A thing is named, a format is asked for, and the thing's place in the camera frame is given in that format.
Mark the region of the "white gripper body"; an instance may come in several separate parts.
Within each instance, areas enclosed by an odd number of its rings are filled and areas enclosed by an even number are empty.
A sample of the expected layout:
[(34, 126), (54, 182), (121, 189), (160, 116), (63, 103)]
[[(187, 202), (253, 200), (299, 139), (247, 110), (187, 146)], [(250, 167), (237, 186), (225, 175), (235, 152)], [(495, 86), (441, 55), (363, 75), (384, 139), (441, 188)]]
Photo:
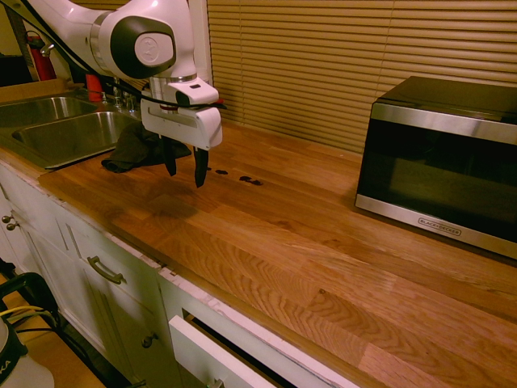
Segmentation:
[(158, 103), (144, 100), (141, 119), (146, 130), (202, 150), (221, 144), (223, 138), (221, 115), (217, 108), (178, 108), (165, 113)]

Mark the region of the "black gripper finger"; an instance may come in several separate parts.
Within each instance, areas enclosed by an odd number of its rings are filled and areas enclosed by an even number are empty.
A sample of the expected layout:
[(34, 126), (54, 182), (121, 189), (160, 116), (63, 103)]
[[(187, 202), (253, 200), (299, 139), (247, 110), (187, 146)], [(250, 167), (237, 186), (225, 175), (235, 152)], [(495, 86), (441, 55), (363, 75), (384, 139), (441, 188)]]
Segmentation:
[(200, 188), (204, 185), (208, 172), (209, 152), (195, 147), (193, 154), (195, 157), (195, 185)]
[(173, 140), (168, 137), (162, 138), (162, 153), (166, 169), (170, 176), (174, 176), (177, 173), (176, 167), (176, 156)]

